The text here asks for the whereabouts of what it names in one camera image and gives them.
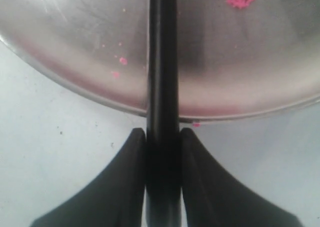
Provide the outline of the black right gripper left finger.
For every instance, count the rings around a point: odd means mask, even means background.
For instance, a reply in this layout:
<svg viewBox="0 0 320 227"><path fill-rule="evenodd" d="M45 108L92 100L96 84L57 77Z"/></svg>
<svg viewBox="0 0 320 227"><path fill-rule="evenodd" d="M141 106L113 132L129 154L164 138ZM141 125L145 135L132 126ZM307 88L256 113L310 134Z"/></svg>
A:
<svg viewBox="0 0 320 227"><path fill-rule="evenodd" d="M134 128L108 166L85 188L36 219L34 227L140 227L146 136Z"/></svg>

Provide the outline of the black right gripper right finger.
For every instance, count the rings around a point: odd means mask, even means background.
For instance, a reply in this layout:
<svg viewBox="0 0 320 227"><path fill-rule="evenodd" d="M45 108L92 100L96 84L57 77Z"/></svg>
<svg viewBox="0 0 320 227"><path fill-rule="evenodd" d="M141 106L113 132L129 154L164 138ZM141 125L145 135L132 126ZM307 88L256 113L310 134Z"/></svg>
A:
<svg viewBox="0 0 320 227"><path fill-rule="evenodd" d="M182 193L189 227L298 227L299 219L240 183L190 128L180 132Z"/></svg>

